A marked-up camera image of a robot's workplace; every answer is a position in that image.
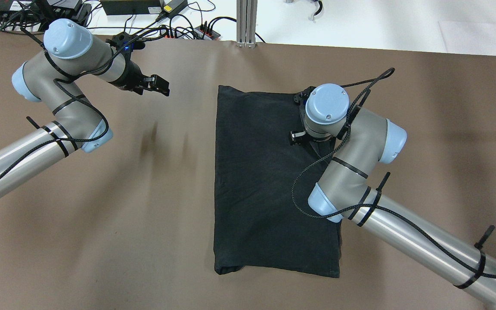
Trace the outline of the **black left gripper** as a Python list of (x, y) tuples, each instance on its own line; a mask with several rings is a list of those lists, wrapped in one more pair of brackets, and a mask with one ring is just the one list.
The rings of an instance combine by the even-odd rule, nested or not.
[(156, 74), (144, 75), (133, 61), (126, 63), (124, 72), (117, 79), (117, 88), (140, 96), (144, 91), (158, 92), (164, 96), (171, 94), (169, 82), (166, 79)]

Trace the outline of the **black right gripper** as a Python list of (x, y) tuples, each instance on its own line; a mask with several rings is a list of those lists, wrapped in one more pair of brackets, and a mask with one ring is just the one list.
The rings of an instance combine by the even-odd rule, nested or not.
[(315, 88), (316, 88), (315, 86), (309, 86), (305, 90), (294, 94), (292, 97), (292, 102), (298, 108), (299, 119), (301, 121), (301, 125), (303, 126), (303, 129), (294, 130), (294, 131), (289, 132), (289, 144), (291, 146), (293, 146), (293, 145), (305, 145), (305, 144), (317, 142), (315, 137), (313, 137), (312, 135), (309, 134), (309, 131), (308, 131), (306, 123), (305, 123), (305, 116), (306, 116), (305, 107), (307, 104), (307, 100), (309, 99), (311, 93), (315, 90)]

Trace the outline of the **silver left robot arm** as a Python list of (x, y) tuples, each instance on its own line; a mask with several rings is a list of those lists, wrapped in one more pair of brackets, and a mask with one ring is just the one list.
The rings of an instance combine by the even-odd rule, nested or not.
[(43, 104), (54, 120), (0, 149), (0, 198), (71, 153), (91, 153), (113, 138), (104, 114), (77, 86), (92, 75), (119, 90), (139, 95), (171, 93), (169, 82), (147, 76), (131, 59), (143, 49), (143, 34), (120, 33), (103, 41), (70, 19), (53, 21), (39, 41), (41, 51), (12, 75), (24, 99)]

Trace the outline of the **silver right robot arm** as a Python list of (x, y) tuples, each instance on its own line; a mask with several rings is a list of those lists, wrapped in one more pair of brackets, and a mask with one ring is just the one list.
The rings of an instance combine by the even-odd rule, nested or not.
[(295, 95), (304, 130), (292, 143), (340, 146), (306, 214), (352, 222), (496, 310), (496, 77), (471, 82), (445, 70), (353, 93), (333, 83)]

